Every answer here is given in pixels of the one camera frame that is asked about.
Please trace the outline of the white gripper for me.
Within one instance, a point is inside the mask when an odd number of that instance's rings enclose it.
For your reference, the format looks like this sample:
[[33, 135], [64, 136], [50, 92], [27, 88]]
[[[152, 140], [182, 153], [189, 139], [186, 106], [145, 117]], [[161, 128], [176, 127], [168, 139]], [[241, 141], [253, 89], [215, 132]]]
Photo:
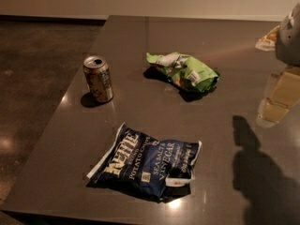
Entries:
[[277, 125], [300, 101], [300, 4], [297, 3], [283, 19], [280, 26], [261, 37], [255, 48], [264, 52], [273, 51], [287, 65], [280, 73], [273, 72], [267, 82], [256, 123], [262, 128]]

